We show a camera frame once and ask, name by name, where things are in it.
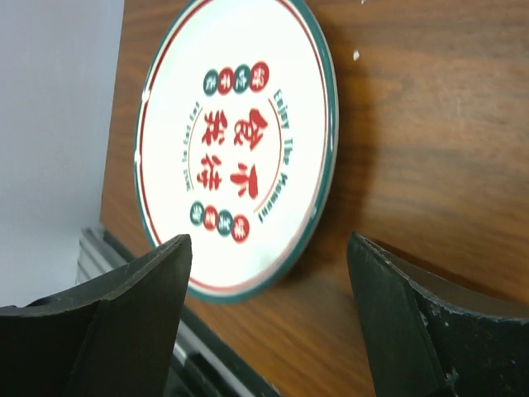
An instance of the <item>tabletop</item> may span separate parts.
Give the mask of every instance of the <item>tabletop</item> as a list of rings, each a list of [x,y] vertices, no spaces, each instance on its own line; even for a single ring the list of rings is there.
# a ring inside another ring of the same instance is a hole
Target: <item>tabletop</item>
[[[149,250],[136,113],[185,4],[126,0],[101,220]],[[340,140],[322,220],[291,273],[242,304],[187,305],[292,396],[373,396],[346,268],[357,231],[471,289],[529,304],[529,4],[308,0],[336,69]]]

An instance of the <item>plate rim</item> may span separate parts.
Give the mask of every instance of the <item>plate rim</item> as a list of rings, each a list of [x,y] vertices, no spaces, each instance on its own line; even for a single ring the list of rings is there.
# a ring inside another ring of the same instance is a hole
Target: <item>plate rim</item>
[[[141,187],[140,187],[140,176],[138,175],[138,159],[136,154],[138,154],[138,134],[139,134],[139,123],[141,122],[141,109],[145,103],[143,99],[144,92],[149,87],[149,79],[151,74],[154,71],[156,60],[159,57],[160,52],[164,48],[170,32],[174,29],[175,25],[180,21],[182,16],[188,11],[190,7],[195,5],[197,2],[210,2],[214,0],[189,0],[185,6],[180,10],[177,16],[169,24],[169,28],[165,31],[164,36],[162,37],[158,48],[150,62],[149,69],[145,75],[145,82],[143,84],[143,89],[140,95],[140,102],[138,105],[138,111],[136,115],[136,124],[135,124],[135,140],[134,140],[134,185],[135,185],[135,194],[136,194],[136,205],[140,213],[141,226],[143,227],[145,237],[149,243],[150,248],[156,248],[157,245],[151,236],[150,229],[147,225],[147,220],[145,216],[145,211],[141,204]],[[253,296],[256,296],[260,292],[268,289],[271,285],[275,284],[277,281],[281,280],[296,264],[299,257],[305,251],[308,243],[312,239],[312,235],[316,231],[317,225],[320,221],[320,218],[325,208],[326,201],[331,189],[332,180],[334,176],[334,169],[336,164],[336,155],[338,147],[338,122],[339,122],[339,108],[338,108],[338,92],[336,86],[336,73],[334,70],[334,64],[332,62],[331,52],[329,46],[326,42],[326,38],[323,34],[320,24],[317,22],[317,19],[314,17],[311,9],[303,0],[272,0],[278,2],[290,3],[292,7],[301,15],[303,22],[307,25],[309,32],[312,35],[312,38],[316,44],[316,50],[322,62],[322,71],[323,77],[325,79],[326,87],[325,94],[327,96],[327,137],[326,137],[326,149],[324,152],[324,161],[323,169],[320,171],[321,181],[319,186],[317,186],[317,195],[314,201],[314,209],[316,212],[311,215],[307,221],[306,227],[303,229],[299,239],[294,243],[294,248],[287,255],[283,263],[278,267],[276,271],[273,271],[268,277],[264,278],[259,283],[242,290],[241,292],[227,293],[227,294],[208,294],[203,290],[195,289],[191,284],[188,284],[188,293],[193,297],[199,298],[202,301],[216,303],[216,304],[229,304],[229,303],[238,303]]]

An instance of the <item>round plate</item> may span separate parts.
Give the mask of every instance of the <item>round plate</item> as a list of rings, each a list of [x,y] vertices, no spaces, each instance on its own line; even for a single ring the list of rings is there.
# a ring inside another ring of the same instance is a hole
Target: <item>round plate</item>
[[[151,245],[191,235],[191,294],[241,300],[297,260],[331,185],[337,106],[303,1],[200,0],[177,16],[147,74],[135,176]]]

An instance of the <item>green rim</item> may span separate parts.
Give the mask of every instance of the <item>green rim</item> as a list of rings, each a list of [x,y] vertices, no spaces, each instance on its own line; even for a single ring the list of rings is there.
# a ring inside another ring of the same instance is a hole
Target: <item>green rim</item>
[[[148,88],[149,77],[155,66],[155,60],[158,57],[158,54],[160,53],[162,46],[167,40],[169,33],[173,30],[174,25],[179,21],[180,17],[194,3],[199,2],[199,1],[202,1],[202,0],[189,1],[184,6],[182,11],[180,11],[177,17],[173,20],[173,22],[169,26],[169,29],[165,32],[164,38],[158,45],[158,49],[156,50],[155,56],[152,60],[152,63],[150,64],[149,70],[147,71],[147,75],[145,78],[145,84],[144,84],[142,93],[145,92],[145,90]],[[305,230],[300,236],[292,252],[290,252],[290,254],[287,256],[287,259],[284,261],[284,263],[268,279],[256,285],[255,287],[247,289],[244,292],[241,292],[239,294],[223,296],[223,295],[204,294],[203,292],[194,289],[191,285],[188,286],[189,294],[191,294],[192,296],[196,298],[200,298],[201,300],[204,300],[210,303],[229,304],[229,303],[237,303],[237,302],[246,300],[250,297],[257,295],[259,292],[265,289],[268,289],[271,285],[275,284],[286,273],[288,273],[288,271],[294,266],[298,258],[301,256],[301,254],[305,250],[305,247],[309,243],[312,237],[312,234],[316,230],[316,226],[318,224],[320,216],[322,215],[322,211],[325,206],[326,198],[327,198],[327,195],[329,194],[329,189],[331,187],[332,176],[334,173],[334,164],[336,161],[336,151],[337,151],[337,146],[338,146],[338,107],[337,107],[338,97],[337,97],[337,91],[336,91],[336,77],[335,77],[334,66],[333,66],[332,58],[331,58],[331,52],[329,51],[329,48],[327,46],[322,29],[320,28],[319,24],[316,21],[316,18],[312,14],[311,10],[308,8],[307,4],[305,4],[303,0],[286,0],[286,1],[290,2],[297,9],[299,14],[303,17],[303,20],[305,21],[305,23],[307,23],[308,30],[312,34],[314,42],[316,43],[317,52],[322,61],[323,75],[325,78],[325,85],[326,85],[326,95],[327,95],[327,104],[328,104],[328,109],[327,109],[328,111],[328,115],[327,115],[328,116],[328,121],[327,121],[328,134],[327,134],[327,145],[326,145],[326,153],[325,153],[325,163],[324,163],[323,171],[322,171],[322,182],[321,182],[320,189],[316,196],[316,201],[314,203],[316,212],[308,220]],[[136,134],[135,134],[135,142],[134,142],[134,153],[135,153],[134,183],[136,186],[136,201],[138,203],[138,208],[140,210],[141,224],[145,231],[145,235],[147,237],[147,241],[149,242],[149,245],[152,248],[156,248],[157,246],[152,236],[150,235],[149,227],[147,226],[147,221],[145,219],[145,214],[143,212],[143,208],[141,207],[140,184],[138,183],[139,181],[138,167],[136,164],[136,152],[138,149],[137,147],[138,126],[140,125],[139,122],[140,122],[142,104],[143,104],[143,100],[141,99],[140,105],[138,107],[138,115],[136,118]]]

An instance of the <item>plate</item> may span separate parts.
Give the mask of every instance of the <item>plate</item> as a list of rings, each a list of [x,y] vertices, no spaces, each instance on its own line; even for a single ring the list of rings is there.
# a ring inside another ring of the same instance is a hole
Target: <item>plate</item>
[[[337,142],[331,54],[305,2],[191,1],[141,95],[135,180],[150,244],[191,236],[195,296],[258,293],[307,245]]]

